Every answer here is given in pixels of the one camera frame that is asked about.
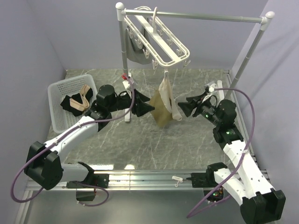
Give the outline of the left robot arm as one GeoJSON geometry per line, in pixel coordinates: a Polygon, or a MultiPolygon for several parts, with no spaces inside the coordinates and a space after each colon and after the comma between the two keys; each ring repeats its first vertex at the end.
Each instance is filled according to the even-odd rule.
{"type": "Polygon", "coordinates": [[[148,104],[150,98],[137,90],[133,93],[133,97],[127,91],[116,94],[113,86],[101,86],[96,100],[79,122],[52,140],[30,146],[24,173],[46,190],[60,182],[77,182],[84,188],[97,186],[99,180],[89,165],[62,161],[79,143],[101,131],[111,121],[112,112],[131,108],[134,115],[141,117],[155,109],[148,104]]]}

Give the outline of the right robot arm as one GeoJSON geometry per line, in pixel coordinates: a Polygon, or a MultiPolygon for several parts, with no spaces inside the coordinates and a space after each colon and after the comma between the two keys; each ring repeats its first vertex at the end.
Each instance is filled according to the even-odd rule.
{"type": "Polygon", "coordinates": [[[214,198],[218,189],[224,188],[240,206],[241,216],[247,224],[266,224],[281,218],[286,197],[281,190],[268,182],[246,148],[243,136],[235,126],[236,104],[228,99],[212,105],[206,93],[179,102],[185,116],[199,114],[215,128],[213,135],[223,152],[235,167],[231,172],[223,163],[211,164],[206,169],[206,182],[215,187],[206,199],[214,198]]]}

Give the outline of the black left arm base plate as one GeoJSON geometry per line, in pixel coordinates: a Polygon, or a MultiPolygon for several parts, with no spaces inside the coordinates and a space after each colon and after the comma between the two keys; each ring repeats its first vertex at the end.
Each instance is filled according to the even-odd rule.
{"type": "Polygon", "coordinates": [[[101,187],[106,189],[109,183],[109,174],[88,174],[83,181],[67,182],[66,187],[68,189],[77,188],[94,188],[101,187]]]}

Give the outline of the white hanger clip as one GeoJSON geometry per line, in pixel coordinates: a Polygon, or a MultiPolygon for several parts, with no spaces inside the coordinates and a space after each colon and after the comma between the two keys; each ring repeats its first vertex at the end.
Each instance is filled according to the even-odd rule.
{"type": "Polygon", "coordinates": [[[164,70],[164,79],[168,79],[169,78],[169,72],[168,70],[164,70]]]}

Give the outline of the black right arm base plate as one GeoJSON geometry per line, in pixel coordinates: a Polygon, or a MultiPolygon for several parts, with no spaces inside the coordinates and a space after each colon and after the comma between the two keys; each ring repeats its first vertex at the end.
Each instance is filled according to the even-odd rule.
{"type": "Polygon", "coordinates": [[[206,173],[191,173],[191,182],[193,188],[209,188],[210,183],[207,181],[206,173]]]}

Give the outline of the olive and cream underwear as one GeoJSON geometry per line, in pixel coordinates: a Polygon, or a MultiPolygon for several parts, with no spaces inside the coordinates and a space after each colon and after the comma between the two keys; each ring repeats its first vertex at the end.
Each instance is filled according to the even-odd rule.
{"type": "Polygon", "coordinates": [[[165,127],[172,120],[180,121],[182,119],[168,77],[164,77],[159,88],[155,90],[154,95],[151,97],[149,104],[155,108],[151,111],[151,115],[158,127],[165,127]]]}

